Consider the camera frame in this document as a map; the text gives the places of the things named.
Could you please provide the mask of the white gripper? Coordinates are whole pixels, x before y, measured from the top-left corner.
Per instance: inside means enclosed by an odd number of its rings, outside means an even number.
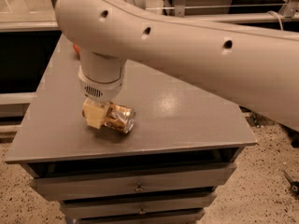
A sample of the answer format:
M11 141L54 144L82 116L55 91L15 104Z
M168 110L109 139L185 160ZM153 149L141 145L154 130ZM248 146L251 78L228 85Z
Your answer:
M104 83L92 81L86 77L82 68L78 70L78 79L81 92L88 98L82 107L82 115L86 119L87 125L95 129L100 129L104 124L109 108L108 102L118 96L123 85L124 69L121 69L121 77L112 82Z

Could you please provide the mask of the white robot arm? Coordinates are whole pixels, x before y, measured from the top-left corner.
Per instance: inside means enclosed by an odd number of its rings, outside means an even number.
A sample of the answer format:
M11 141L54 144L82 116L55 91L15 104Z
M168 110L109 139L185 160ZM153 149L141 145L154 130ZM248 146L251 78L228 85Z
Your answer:
M296 33L156 15L142 0L58 0L55 16L94 101L118 95L131 60L299 130Z

